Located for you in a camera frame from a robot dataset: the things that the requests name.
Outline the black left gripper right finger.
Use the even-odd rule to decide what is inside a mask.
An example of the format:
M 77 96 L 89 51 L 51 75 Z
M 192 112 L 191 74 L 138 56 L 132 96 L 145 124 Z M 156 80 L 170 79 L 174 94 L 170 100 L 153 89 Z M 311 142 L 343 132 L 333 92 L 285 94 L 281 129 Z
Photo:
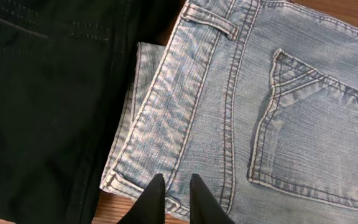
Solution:
M 198 174 L 190 180 L 190 224 L 234 224 Z

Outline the light blue denim shorts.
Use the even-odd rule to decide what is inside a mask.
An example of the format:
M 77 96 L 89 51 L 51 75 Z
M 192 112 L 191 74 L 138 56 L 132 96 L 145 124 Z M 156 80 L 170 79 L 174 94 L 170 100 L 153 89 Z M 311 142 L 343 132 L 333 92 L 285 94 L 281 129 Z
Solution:
M 155 174 L 190 217 L 197 173 L 236 223 L 358 223 L 358 28 L 288 1 L 187 1 L 138 44 L 103 191 Z

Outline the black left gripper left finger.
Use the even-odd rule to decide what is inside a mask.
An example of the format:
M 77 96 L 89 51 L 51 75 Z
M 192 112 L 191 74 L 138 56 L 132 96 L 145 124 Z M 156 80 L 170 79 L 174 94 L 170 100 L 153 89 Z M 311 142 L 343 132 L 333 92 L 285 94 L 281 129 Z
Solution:
M 156 174 L 141 193 L 131 209 L 117 224 L 164 224 L 165 181 Z

